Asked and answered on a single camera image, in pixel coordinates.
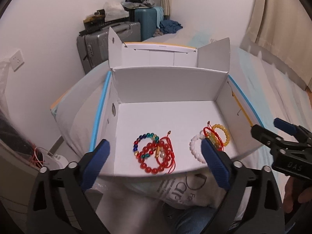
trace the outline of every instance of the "wall outlet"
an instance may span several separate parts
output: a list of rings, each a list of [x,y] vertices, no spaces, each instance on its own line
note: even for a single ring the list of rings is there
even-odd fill
[[[14,71],[16,71],[22,64],[24,64],[23,54],[21,50],[18,50],[11,58],[10,58],[11,67]]]

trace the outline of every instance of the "jeans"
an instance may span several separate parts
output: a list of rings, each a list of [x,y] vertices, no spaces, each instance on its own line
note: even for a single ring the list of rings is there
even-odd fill
[[[215,213],[211,207],[192,207],[183,211],[172,226],[172,234],[200,234]]]

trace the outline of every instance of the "gray suitcase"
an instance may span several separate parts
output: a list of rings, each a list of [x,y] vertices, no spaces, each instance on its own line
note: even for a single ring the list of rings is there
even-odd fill
[[[82,67],[87,74],[94,67],[108,60],[108,29],[112,27],[122,42],[140,42],[139,22],[121,22],[106,26],[91,34],[77,37],[77,48]]]

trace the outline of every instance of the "white wall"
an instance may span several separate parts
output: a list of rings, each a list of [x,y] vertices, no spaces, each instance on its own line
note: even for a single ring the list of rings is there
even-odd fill
[[[84,76],[76,37],[106,1],[122,0],[12,0],[0,19],[0,60],[16,49],[25,60],[10,68],[10,117],[38,146],[49,149],[60,136],[50,105]]]
[[[220,38],[239,46],[247,30],[254,0],[172,0],[171,19],[187,29]]]

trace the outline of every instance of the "clothes pile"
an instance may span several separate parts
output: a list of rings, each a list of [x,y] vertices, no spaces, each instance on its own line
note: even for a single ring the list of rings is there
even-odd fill
[[[160,31],[163,34],[177,33],[177,31],[179,31],[182,28],[183,28],[183,26],[180,23],[178,23],[177,21],[163,20],[160,22]]]

